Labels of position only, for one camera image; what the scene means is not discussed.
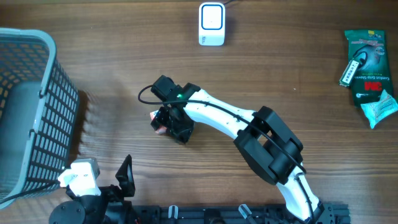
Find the orange tissue pack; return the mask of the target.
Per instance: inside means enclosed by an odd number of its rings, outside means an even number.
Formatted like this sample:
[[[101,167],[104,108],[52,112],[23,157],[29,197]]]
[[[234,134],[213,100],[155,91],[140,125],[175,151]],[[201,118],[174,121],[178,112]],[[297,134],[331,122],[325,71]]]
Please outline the orange tissue pack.
[[[157,134],[165,134],[167,132],[167,128],[156,120],[157,113],[158,111],[153,111],[150,113],[150,118],[151,118],[150,125]]]

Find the green white medicine box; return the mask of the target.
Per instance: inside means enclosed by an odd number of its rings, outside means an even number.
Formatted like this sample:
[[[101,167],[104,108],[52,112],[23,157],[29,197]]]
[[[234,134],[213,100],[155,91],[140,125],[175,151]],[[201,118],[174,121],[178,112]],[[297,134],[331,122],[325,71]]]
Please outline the green white medicine box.
[[[339,80],[339,85],[343,86],[343,87],[350,87],[352,81],[353,81],[353,77],[358,69],[360,65],[360,62],[355,60],[355,59],[351,59],[347,65],[347,67],[345,68],[340,80]]]

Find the green 3M gloves bag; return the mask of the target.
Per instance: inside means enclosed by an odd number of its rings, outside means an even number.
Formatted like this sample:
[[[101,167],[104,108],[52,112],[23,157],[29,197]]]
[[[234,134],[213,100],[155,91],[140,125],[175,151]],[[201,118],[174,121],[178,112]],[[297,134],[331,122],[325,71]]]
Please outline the green 3M gloves bag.
[[[348,40],[348,59],[359,63],[350,84],[353,103],[362,104],[379,101],[381,93],[394,94],[386,35],[383,30],[345,30]]]

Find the teal wet wipe pack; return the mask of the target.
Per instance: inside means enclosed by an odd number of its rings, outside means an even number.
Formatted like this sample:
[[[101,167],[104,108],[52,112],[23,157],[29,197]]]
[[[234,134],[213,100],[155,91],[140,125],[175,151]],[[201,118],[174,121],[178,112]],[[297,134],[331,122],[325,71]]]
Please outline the teal wet wipe pack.
[[[386,90],[383,90],[379,101],[361,104],[361,109],[369,120],[370,128],[374,129],[377,123],[397,112],[397,102]]]

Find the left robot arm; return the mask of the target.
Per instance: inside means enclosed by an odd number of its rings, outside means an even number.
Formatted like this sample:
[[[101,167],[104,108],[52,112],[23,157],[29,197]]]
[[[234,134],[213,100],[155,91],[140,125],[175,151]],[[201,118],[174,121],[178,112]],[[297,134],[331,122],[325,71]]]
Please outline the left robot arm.
[[[99,174],[100,168],[94,158],[72,162],[58,177],[71,200],[55,207],[49,224],[140,223],[132,202],[125,199],[133,197],[136,191],[131,155],[126,156],[115,175],[118,185],[98,186]]]

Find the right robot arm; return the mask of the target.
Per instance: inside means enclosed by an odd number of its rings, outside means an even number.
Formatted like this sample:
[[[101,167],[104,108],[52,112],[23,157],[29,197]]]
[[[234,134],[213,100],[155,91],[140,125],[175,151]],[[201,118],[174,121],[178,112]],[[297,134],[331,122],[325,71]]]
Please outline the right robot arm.
[[[151,125],[181,143],[189,141],[197,123],[229,136],[248,166],[281,192],[287,211],[303,223],[317,223],[324,211],[305,178],[303,144],[272,109],[245,110],[217,100],[192,83],[175,84],[160,76],[151,92],[160,109]]]

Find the white barcode scanner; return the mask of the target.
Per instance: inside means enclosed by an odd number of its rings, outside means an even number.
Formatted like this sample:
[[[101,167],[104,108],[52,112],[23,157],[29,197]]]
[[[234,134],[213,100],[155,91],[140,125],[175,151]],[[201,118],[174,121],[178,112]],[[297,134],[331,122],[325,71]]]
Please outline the white barcode scanner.
[[[221,46],[225,40],[226,9],[220,2],[204,2],[199,7],[198,42],[202,46]]]

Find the grey plastic mesh basket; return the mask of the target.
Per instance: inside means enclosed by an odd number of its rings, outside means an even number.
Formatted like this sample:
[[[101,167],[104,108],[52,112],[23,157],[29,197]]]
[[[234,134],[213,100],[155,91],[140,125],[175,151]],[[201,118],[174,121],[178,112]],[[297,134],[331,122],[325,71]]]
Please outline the grey plastic mesh basket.
[[[59,187],[79,104],[50,35],[1,29],[2,209]]]

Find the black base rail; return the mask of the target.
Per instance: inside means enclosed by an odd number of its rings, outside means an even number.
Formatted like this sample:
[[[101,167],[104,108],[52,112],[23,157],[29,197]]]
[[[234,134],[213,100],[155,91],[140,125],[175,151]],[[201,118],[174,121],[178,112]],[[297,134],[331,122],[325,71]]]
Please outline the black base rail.
[[[133,215],[128,223],[319,223],[350,224],[351,217],[347,205],[323,203],[314,212],[315,220],[302,221],[292,215],[282,204],[249,207],[250,214],[244,214],[235,207],[178,207],[172,211],[169,207],[134,206]]]

